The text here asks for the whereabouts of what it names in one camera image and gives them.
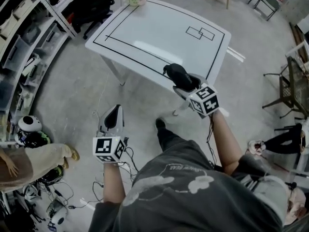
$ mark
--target concrete floor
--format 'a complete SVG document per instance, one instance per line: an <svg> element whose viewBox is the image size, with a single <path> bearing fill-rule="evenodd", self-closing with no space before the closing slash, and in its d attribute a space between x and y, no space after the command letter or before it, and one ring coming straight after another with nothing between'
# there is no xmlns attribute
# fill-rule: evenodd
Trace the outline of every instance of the concrete floor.
<svg viewBox="0 0 309 232"><path fill-rule="evenodd" d="M279 97L278 78L263 77L263 73L279 72L286 59L284 54L294 45L288 23L280 13L268 22L253 9L257 0L247 5L248 0L230 0L225 9L225 0L163 0L185 8L218 24L232 34L230 47L245 56L244 62L226 54L215 87L219 92L221 105L230 116L228 124L241 148L246 149L252 139L268 139L274 135L274 128L293 124L293 113L280 120L288 108L283 104L269 107L262 105ZM120 0L112 9L120 6ZM261 11L270 13L267 7L259 5ZM146 162L160 153L156 138L154 120L161 115L170 115L181 104L176 94L119 66L127 75L124 87L119 86L113 74L102 59L84 47L81 36L68 41L54 60L34 107L54 142L67 142L80 152L79 162L69 161L70 168L64 180L73 188L70 204L82 206L80 200L96 200L92 192L95 180L103 181L103 166L92 156L92 138L95 136L99 116L115 104L122 104L125 111L125 135L134 150L134 160L140 169ZM197 114L187 110L178 117L168 117L168 128L185 139L195 140L211 159L205 138L208 134L208 119L201 120ZM216 151L213 139L211 145ZM129 161L123 155L123 161ZM129 175L122 171L125 189L130 189ZM59 184L55 186L66 198L70 189ZM102 197L102 189L95 186L95 192ZM48 204L39 205L42 211ZM93 214L90 203L83 209L70 210L67 221L58 231L85 232ZM41 231L48 231L46 224Z"/></svg>

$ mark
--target bag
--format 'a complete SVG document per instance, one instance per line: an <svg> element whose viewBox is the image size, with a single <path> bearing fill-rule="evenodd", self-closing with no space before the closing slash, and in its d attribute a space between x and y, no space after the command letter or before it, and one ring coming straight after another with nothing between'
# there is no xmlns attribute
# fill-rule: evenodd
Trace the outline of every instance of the bag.
<svg viewBox="0 0 309 232"><path fill-rule="evenodd" d="M166 65L163 68L163 74L167 73L169 78L173 81L177 88L185 91L191 91L198 88L198 85L192 82L191 77L185 71L184 67L179 64Z"/></svg>

